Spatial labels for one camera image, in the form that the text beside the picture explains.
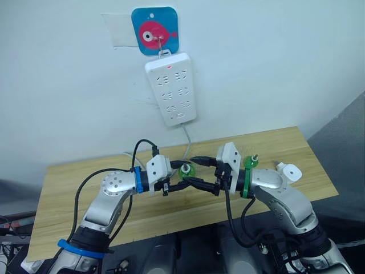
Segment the small green object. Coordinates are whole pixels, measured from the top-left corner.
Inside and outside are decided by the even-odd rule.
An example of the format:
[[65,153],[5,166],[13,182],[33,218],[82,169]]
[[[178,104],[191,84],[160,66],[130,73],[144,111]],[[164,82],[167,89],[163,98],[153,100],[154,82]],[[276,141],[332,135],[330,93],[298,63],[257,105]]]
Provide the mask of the small green object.
[[183,164],[177,171],[180,179],[185,177],[195,177],[195,168],[192,164]]
[[246,170],[245,175],[245,184],[244,188],[241,192],[241,197],[244,199],[249,198],[249,189],[251,185],[251,176],[252,176],[252,168],[256,167],[258,165],[258,155],[255,156],[247,156],[244,160],[244,166]]

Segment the white power strip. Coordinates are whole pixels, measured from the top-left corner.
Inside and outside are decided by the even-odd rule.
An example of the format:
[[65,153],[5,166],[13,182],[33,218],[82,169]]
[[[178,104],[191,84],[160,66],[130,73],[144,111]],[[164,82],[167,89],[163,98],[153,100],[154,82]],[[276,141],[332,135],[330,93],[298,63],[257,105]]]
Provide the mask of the white power strip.
[[186,53],[148,62],[145,69],[167,126],[196,118],[192,65]]

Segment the electrical outlet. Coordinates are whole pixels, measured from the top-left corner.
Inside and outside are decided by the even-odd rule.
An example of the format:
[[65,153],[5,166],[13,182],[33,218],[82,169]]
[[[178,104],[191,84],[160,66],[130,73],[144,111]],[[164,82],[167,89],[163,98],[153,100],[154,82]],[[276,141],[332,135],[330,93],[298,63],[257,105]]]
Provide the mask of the electrical outlet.
[[145,70],[167,126],[196,118],[192,65],[186,53],[148,62]]

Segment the pink fish sticker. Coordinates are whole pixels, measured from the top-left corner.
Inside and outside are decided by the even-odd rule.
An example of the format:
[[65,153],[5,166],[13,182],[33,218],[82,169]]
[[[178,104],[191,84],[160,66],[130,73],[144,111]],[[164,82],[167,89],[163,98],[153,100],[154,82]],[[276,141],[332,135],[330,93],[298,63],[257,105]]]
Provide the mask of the pink fish sticker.
[[177,38],[177,33],[169,33],[168,30],[156,21],[146,21],[139,28],[139,39],[142,44],[151,50],[159,49],[158,37],[163,47],[170,37]]

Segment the white wall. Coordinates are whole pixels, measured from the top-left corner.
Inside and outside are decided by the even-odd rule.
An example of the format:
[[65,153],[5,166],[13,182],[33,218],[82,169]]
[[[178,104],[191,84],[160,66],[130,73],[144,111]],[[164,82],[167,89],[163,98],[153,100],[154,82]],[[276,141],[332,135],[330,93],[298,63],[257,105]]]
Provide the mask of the white wall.
[[0,179],[40,187],[51,164],[186,142],[160,117],[151,58],[114,50],[100,16],[153,5],[176,9],[193,60],[194,142],[296,125],[308,138],[365,89],[362,0],[0,0]]

